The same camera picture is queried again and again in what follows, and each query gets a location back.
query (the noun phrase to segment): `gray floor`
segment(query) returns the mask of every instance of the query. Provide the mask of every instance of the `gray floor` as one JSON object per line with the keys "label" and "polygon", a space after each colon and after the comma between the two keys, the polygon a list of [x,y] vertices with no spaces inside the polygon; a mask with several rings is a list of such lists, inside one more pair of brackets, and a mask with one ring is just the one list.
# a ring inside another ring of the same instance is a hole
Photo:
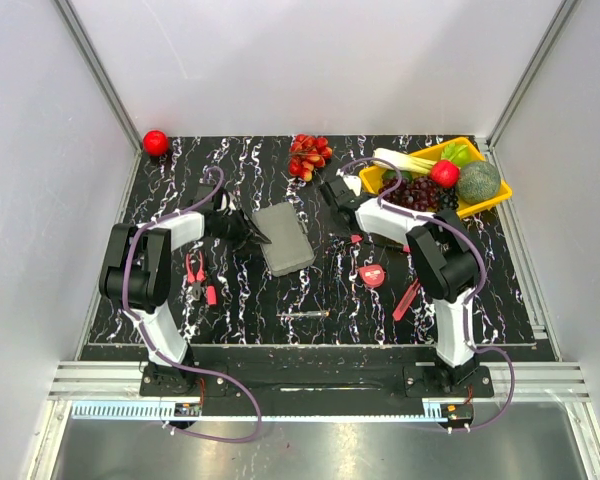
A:
{"label": "gray floor", "polygon": [[[496,411],[477,408],[484,418]],[[238,436],[249,427],[192,428]],[[468,435],[404,424],[279,423],[246,445],[171,437],[156,424],[70,420],[58,458],[61,480],[586,478],[557,404],[514,405],[494,426]]]}

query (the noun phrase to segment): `red ball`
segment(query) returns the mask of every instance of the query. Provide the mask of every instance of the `red ball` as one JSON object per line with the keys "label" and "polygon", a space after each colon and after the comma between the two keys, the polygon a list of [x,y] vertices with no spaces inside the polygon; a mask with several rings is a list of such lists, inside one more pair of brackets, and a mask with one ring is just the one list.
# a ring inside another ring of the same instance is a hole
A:
{"label": "red ball", "polygon": [[169,150],[169,139],[160,130],[151,130],[144,136],[142,145],[149,155],[159,157]]}

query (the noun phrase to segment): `melon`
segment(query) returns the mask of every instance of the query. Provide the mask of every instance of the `melon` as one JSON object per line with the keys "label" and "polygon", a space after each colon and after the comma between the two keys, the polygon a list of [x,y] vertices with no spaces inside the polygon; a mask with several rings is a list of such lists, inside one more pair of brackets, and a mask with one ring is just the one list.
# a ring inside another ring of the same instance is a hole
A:
{"label": "melon", "polygon": [[485,202],[500,191],[500,173],[487,162],[469,163],[460,169],[456,190],[470,205]]}

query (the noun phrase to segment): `gray case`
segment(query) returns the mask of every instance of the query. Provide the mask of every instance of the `gray case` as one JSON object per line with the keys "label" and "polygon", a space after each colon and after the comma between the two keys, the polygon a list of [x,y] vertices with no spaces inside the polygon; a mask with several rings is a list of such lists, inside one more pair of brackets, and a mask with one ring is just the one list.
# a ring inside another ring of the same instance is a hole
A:
{"label": "gray case", "polygon": [[253,213],[253,221],[271,240],[271,244],[261,247],[274,277],[297,272],[313,264],[316,256],[293,205],[282,202],[263,208]]}

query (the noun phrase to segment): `yellow basket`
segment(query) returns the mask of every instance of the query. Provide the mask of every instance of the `yellow basket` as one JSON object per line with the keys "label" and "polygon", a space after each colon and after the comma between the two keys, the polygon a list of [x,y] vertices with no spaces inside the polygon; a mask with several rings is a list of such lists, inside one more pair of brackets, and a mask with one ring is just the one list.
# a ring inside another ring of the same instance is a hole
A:
{"label": "yellow basket", "polygon": [[[410,155],[418,158],[424,158],[426,160],[440,160],[440,156],[442,155],[442,150],[449,143],[455,142],[456,144],[466,145],[469,147],[469,157],[471,161],[480,160],[485,161],[484,157],[480,154],[480,152],[473,146],[473,144],[469,141],[469,139],[465,137],[457,137],[453,140],[449,140],[448,142],[441,143],[434,147],[425,148],[424,150],[419,150],[415,153],[411,153]],[[386,172],[386,168],[378,167],[373,165],[371,167],[367,167],[363,170],[360,170],[358,176],[362,179],[363,188],[369,193],[378,193],[380,187],[382,187],[382,175]],[[465,218],[470,215],[474,215],[478,212],[482,212],[484,210],[489,210],[490,208],[496,206],[500,202],[505,201],[507,198],[511,198],[513,195],[513,190],[511,187],[506,184],[504,180],[500,184],[500,191],[498,194],[490,200],[486,202],[476,203],[475,205],[469,205],[465,203],[461,198],[458,199],[458,216],[460,218]]]}

